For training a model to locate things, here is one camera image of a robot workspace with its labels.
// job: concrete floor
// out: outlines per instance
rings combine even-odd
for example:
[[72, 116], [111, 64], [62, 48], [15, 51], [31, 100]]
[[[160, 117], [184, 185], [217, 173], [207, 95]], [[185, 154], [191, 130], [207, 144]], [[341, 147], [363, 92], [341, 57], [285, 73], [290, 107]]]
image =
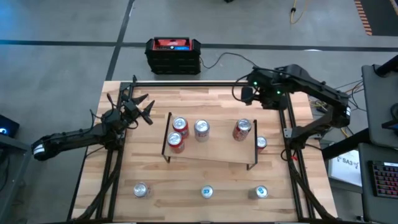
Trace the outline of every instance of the concrete floor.
[[[115, 42], [129, 0], [0, 0], [0, 40]], [[293, 0], [135, 0], [125, 42], [154, 36], [189, 36], [206, 44], [398, 47], [398, 37], [365, 34], [351, 0], [311, 1], [296, 25], [289, 25]], [[297, 10], [303, 8], [298, 1]], [[21, 124], [17, 138], [31, 143], [45, 134], [90, 125], [114, 47], [0, 45], [0, 113]], [[384, 63], [392, 52], [312, 52], [301, 50], [202, 49], [207, 66], [223, 52], [235, 52], [263, 67], [297, 63], [313, 78], [340, 86], [361, 78], [361, 66]], [[235, 80], [251, 70], [226, 55], [197, 76], [157, 76], [144, 49], [123, 47], [112, 80]], [[356, 95], [364, 108], [363, 93]], [[354, 111], [350, 128], [366, 127], [366, 113]], [[343, 139], [340, 132], [327, 137]], [[18, 195], [10, 223], [61, 222], [67, 218], [84, 150], [31, 161], [27, 185]], [[339, 217], [361, 215], [361, 196], [333, 189]]]

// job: keyboard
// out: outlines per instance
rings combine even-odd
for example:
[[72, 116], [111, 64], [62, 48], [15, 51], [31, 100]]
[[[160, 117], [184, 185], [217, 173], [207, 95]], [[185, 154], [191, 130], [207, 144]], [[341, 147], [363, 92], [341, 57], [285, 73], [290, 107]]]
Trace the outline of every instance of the keyboard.
[[374, 196], [398, 198], [398, 164], [369, 161]]

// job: orange striped tape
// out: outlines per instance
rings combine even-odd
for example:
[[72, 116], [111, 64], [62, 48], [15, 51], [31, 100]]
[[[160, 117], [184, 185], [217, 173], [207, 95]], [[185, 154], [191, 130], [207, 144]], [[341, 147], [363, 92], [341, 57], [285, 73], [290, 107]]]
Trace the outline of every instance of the orange striped tape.
[[365, 33], [367, 35], [372, 35], [372, 28], [369, 25], [369, 21], [368, 21], [368, 18], [366, 17], [366, 14], [362, 7], [361, 1], [355, 0], [355, 6], [356, 6], [356, 9], [358, 10], [359, 18], [362, 21], [362, 25], [365, 29]]

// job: aluminum can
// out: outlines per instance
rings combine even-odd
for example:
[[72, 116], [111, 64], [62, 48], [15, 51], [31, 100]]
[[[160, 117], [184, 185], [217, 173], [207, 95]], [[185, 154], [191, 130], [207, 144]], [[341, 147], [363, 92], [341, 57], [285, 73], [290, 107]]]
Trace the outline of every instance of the aluminum can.
[[257, 137], [257, 153], [260, 152], [267, 147], [267, 139], [263, 136]]
[[264, 199], [268, 196], [268, 190], [265, 186], [260, 185], [249, 190], [250, 199]]
[[189, 136], [188, 121], [183, 117], [175, 118], [173, 121], [174, 131], [180, 133], [182, 138], [186, 139]]
[[202, 195], [205, 199], [211, 198], [211, 196], [213, 196], [213, 188], [212, 188], [210, 185], [206, 185], [206, 186], [202, 187], [202, 189], [201, 189], [201, 195]]
[[184, 142], [182, 135], [178, 132], [172, 132], [167, 137], [167, 143], [171, 147], [174, 153], [181, 153], [184, 151]]
[[204, 119], [199, 119], [195, 122], [195, 139], [198, 142], [205, 142], [210, 137], [210, 124]]
[[240, 119], [235, 124], [232, 136], [237, 141], [243, 141], [248, 136], [251, 130], [251, 123], [248, 119]]
[[136, 184], [134, 186], [134, 195], [136, 197], [139, 197], [139, 198], [145, 197], [145, 196], [149, 195], [149, 192], [150, 192], [150, 188], [148, 188], [148, 186], [143, 182], [139, 182], [138, 184]]

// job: wooden table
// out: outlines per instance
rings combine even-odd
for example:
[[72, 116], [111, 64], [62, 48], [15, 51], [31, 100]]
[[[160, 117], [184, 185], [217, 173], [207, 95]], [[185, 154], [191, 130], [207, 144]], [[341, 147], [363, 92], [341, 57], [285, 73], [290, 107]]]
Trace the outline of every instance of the wooden table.
[[[120, 82], [105, 82], [98, 105], [98, 115], [110, 109], [106, 94], [118, 97]], [[287, 163], [280, 158], [284, 149], [278, 111], [263, 110], [258, 102], [245, 106], [231, 96], [231, 87], [135, 87], [134, 96], [149, 94], [141, 107], [156, 100], [148, 126], [139, 120], [136, 130], [128, 130], [119, 180], [114, 221], [121, 222], [274, 222], [297, 221]], [[312, 121], [306, 94], [292, 95], [297, 125]], [[258, 134], [268, 146], [250, 171], [245, 164], [171, 158], [161, 155], [168, 112], [188, 119], [257, 119]], [[88, 152], [98, 148], [89, 147]], [[303, 150], [310, 188], [329, 213], [336, 216], [335, 204], [319, 150]], [[84, 164], [72, 217], [78, 217], [100, 190], [106, 150], [90, 155]], [[152, 188], [149, 198], [135, 198], [133, 187], [145, 182]], [[204, 199], [200, 189], [213, 186], [211, 199]], [[248, 190], [265, 185], [269, 196], [249, 200]], [[303, 212], [305, 198], [300, 191]], [[104, 206], [104, 216], [108, 211]]]

